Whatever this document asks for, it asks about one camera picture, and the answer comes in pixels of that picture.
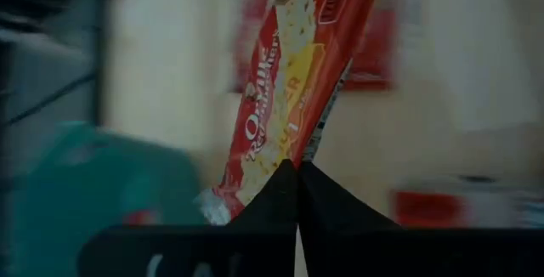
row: popcorn bag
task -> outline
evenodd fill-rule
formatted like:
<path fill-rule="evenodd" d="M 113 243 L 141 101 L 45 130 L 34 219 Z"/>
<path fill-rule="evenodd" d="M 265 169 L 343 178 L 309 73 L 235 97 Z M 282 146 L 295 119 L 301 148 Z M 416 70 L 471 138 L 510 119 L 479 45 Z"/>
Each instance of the popcorn bag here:
<path fill-rule="evenodd" d="M 198 200 L 215 224 L 236 217 L 282 160 L 297 167 L 305 152 L 313 157 L 319 138 L 306 150 L 307 144 L 324 126 L 372 0 L 272 2 L 242 89 L 223 181 Z"/>

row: blurred background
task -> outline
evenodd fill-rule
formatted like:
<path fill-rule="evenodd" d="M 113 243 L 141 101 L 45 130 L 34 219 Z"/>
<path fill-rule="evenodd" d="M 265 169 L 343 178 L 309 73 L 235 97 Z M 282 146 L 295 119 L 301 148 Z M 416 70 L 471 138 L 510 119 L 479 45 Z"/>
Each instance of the blurred background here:
<path fill-rule="evenodd" d="M 182 150 L 219 184 L 247 2 L 0 0 L 2 190 L 71 121 Z M 543 226 L 543 5 L 376 0 L 315 165 L 406 226 Z"/>

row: red popcorn bag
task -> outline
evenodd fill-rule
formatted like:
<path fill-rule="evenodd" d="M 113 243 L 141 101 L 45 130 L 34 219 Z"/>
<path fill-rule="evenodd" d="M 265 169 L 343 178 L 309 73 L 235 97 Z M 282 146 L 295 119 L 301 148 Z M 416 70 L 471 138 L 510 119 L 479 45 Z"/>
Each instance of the red popcorn bag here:
<path fill-rule="evenodd" d="M 395 0 L 376 0 L 366 27 L 360 33 L 345 89 L 387 90 L 391 88 L 396 19 Z"/>
<path fill-rule="evenodd" d="M 253 49 L 222 183 L 199 200 L 236 217 L 281 161 L 297 167 L 353 56 L 372 0 L 273 0 Z"/>

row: teal object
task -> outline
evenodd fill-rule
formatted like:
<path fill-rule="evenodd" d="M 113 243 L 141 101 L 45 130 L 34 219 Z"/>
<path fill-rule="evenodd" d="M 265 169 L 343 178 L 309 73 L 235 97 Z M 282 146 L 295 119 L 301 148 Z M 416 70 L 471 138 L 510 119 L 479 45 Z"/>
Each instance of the teal object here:
<path fill-rule="evenodd" d="M 11 272 L 75 277 L 77 254 L 101 229 L 135 212 L 166 224 L 204 224 L 189 157 L 72 123 L 13 193 Z"/>

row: white wall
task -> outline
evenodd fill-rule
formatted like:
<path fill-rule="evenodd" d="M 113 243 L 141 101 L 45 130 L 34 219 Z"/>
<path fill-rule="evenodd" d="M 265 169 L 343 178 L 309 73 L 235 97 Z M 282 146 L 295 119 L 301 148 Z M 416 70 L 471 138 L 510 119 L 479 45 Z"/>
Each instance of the white wall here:
<path fill-rule="evenodd" d="M 224 3 L 216 2 L 115 0 L 106 111 L 108 126 L 119 132 L 195 153 L 215 146 L 213 155 L 198 155 L 215 166 L 207 170 L 211 182 L 221 176 L 239 103 L 234 94 L 202 95 L 208 80 L 196 74 L 227 74 L 229 68 L 228 49 L 210 51 L 205 44 L 210 33 L 199 32 L 203 25 L 217 31 L 213 19 L 198 9 L 206 4 L 223 8 Z M 538 123 L 460 129 L 429 30 L 436 23 L 433 15 L 440 13 L 436 7 L 434 12 L 429 9 L 429 0 L 421 1 L 419 11 L 417 4 L 408 5 L 397 88 L 390 93 L 343 93 L 327 123 L 316 164 L 382 212 L 387 212 L 391 184 L 410 176 L 483 173 L 507 181 L 536 181 L 541 171 Z M 213 67 L 210 59 L 219 59 L 220 65 Z M 230 125 L 210 125 L 213 116 L 196 108 L 206 104 L 222 110 L 220 116 L 228 117 Z"/>

